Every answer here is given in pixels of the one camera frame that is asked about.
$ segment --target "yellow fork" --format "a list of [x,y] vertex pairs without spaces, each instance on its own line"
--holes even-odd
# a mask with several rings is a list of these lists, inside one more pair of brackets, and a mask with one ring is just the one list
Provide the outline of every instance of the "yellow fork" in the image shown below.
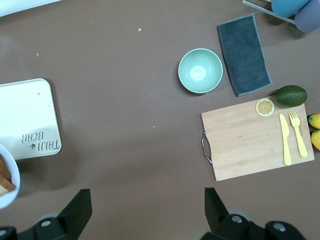
[[289,117],[291,125],[294,128],[296,141],[298,143],[299,154],[302,158],[305,158],[306,156],[308,156],[308,152],[299,131],[300,119],[294,111],[289,112]]

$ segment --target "lemon slice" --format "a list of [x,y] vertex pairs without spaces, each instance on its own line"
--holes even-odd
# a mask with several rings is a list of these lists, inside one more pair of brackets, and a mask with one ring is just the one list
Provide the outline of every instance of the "lemon slice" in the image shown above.
[[268,98],[263,98],[255,106],[256,112],[262,117],[270,116],[275,110],[275,104]]

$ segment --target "bowl rim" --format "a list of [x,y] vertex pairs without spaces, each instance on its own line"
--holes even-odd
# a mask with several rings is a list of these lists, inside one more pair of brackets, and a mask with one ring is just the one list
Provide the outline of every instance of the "bowl rim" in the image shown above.
[[[181,76],[180,76],[180,67],[181,67],[182,61],[183,61],[183,60],[185,59],[185,57],[186,57],[187,55],[189,55],[190,53],[192,53],[192,52],[194,52],[194,51],[199,51],[199,50],[205,50],[205,51],[208,51],[208,52],[212,53],[212,54],[219,60],[219,63],[220,63],[219,66],[220,66],[220,68],[221,68],[221,75],[220,75],[219,80],[217,81],[216,85],[214,85],[212,88],[210,88],[209,90],[206,90],[206,91],[195,91],[195,90],[192,90],[192,89],[188,88],[188,87],[184,84],[184,82],[182,81]],[[179,80],[180,80],[181,84],[182,84],[187,90],[189,90],[190,92],[193,92],[193,93],[195,93],[195,94],[205,94],[205,93],[208,93],[208,92],[212,91],[213,89],[215,89],[215,88],[219,85],[219,83],[220,83],[220,81],[221,81],[221,79],[222,79],[223,73],[224,73],[224,68],[223,68],[223,65],[222,65],[222,62],[221,62],[220,57],[219,57],[215,52],[213,52],[212,50],[207,49],[207,48],[195,48],[195,49],[192,49],[192,50],[188,51],[188,52],[183,56],[183,58],[181,58],[180,63],[179,63],[179,67],[178,67],[178,76],[179,76]]]
[[8,171],[10,171],[11,177],[15,178],[14,185],[15,189],[0,196],[0,209],[4,209],[9,206],[17,197],[20,189],[20,172],[15,159],[12,157],[10,152],[0,144],[0,155],[7,166]]

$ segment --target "cutlery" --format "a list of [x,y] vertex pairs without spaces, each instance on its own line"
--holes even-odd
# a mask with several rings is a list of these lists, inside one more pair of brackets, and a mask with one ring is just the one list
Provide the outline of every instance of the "cutlery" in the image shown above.
[[283,139],[283,162],[284,162],[284,165],[290,166],[292,162],[291,162],[290,150],[288,145],[288,136],[290,133],[289,126],[283,114],[280,114],[279,118],[281,123],[282,139]]
[[298,143],[299,154],[302,158],[305,158],[306,156],[308,156],[308,152],[299,131],[300,119],[294,111],[289,112],[289,117],[291,125],[294,128],[296,141]]

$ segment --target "dish rack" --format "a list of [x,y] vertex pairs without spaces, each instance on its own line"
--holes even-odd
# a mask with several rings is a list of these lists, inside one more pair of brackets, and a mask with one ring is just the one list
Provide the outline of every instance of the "dish rack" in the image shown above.
[[[265,3],[271,3],[272,2],[272,0],[260,0],[260,1],[265,2]],[[295,21],[293,19],[290,19],[290,18],[287,18],[287,17],[280,17],[280,16],[276,15],[273,11],[265,9],[265,8],[263,8],[261,6],[258,6],[256,4],[254,4],[254,3],[248,2],[247,0],[242,0],[242,3],[244,5],[246,5],[246,6],[249,6],[251,8],[257,9],[259,11],[262,11],[262,12],[266,13],[266,14],[274,16],[274,17],[276,17],[278,19],[281,19],[281,20],[287,21],[288,23],[296,25]]]

